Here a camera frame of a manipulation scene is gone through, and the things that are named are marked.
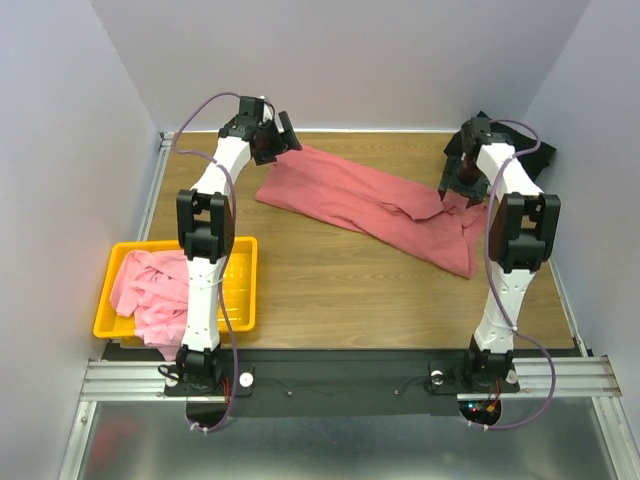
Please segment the black folded t shirt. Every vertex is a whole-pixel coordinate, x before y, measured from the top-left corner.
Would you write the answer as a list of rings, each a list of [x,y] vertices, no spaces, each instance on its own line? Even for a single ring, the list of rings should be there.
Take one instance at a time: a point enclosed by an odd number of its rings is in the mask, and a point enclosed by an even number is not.
[[[546,142],[542,142],[538,148],[535,148],[536,140],[532,137],[531,133],[521,133],[519,130],[513,128],[511,121],[492,119],[482,110],[480,110],[476,116],[488,119],[493,132],[507,135],[510,138],[516,151],[519,152],[519,162],[532,181],[536,181],[542,171],[550,166],[556,153],[555,147]]]

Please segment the light pink t shirt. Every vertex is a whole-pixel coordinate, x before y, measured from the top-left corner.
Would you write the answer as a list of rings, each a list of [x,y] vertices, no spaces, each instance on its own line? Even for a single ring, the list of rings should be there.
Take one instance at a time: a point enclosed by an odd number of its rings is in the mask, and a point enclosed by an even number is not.
[[[171,362],[186,329],[188,290],[182,251],[132,250],[119,267],[110,304],[118,315],[133,317],[135,336]]]

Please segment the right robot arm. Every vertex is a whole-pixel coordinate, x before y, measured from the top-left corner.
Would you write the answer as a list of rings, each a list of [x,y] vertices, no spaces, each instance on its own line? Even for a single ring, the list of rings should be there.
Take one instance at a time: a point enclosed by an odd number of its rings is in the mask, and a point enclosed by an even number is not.
[[[492,130],[493,121],[472,117],[460,130],[462,153],[449,159],[438,186],[475,206],[489,200],[485,269],[489,293],[482,319],[460,366],[461,384],[482,390],[515,379],[514,338],[525,294],[551,256],[561,201],[544,193],[519,162],[510,137]]]

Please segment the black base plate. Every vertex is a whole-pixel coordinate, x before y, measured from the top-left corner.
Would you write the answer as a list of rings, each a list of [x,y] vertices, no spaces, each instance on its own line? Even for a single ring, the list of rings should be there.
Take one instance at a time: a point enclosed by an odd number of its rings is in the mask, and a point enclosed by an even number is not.
[[[158,369],[165,393],[205,425],[235,417],[478,416],[519,390],[513,356],[467,350],[255,350],[189,353]]]

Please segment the yellow plastic basket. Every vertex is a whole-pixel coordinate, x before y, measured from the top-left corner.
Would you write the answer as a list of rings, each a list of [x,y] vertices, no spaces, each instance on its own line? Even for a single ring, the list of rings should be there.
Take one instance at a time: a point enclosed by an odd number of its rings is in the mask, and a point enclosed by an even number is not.
[[[173,316],[169,322],[147,326],[133,315],[122,316],[110,301],[122,261],[134,250],[149,252],[179,249],[176,240],[121,242],[111,250],[106,274],[95,314],[93,334],[100,339],[141,340],[146,344],[179,344],[186,327],[184,314]],[[258,241],[251,236],[235,239],[231,259],[224,277],[224,300],[231,324],[218,315],[221,333],[232,329],[236,333],[250,332],[256,324]]]

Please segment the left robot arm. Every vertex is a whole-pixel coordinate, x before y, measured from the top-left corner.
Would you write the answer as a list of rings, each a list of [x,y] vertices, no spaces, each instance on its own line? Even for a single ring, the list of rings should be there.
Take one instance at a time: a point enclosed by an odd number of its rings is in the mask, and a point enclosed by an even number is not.
[[[213,393],[222,384],[223,371],[217,365],[218,308],[235,242],[236,180],[251,160],[264,165],[301,148],[288,114],[277,112],[263,97],[216,94],[196,111],[224,96],[238,100],[238,111],[219,130],[214,153],[180,148],[182,130],[172,141],[173,152],[208,161],[199,180],[176,196],[178,242],[187,260],[188,304],[174,375],[202,394]]]

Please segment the red t shirt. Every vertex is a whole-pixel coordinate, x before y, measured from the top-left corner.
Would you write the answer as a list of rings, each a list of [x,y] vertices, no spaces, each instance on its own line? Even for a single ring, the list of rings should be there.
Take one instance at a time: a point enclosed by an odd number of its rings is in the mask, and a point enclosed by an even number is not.
[[[487,207],[309,146],[272,164],[255,199],[367,234],[454,275],[477,272]]]

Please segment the aluminium frame rail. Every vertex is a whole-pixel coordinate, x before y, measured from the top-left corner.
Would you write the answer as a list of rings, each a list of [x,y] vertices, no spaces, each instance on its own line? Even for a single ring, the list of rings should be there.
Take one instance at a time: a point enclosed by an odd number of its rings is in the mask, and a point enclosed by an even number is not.
[[[165,378],[158,372],[161,362],[90,362],[80,391],[87,402],[184,402],[186,397],[165,394]]]

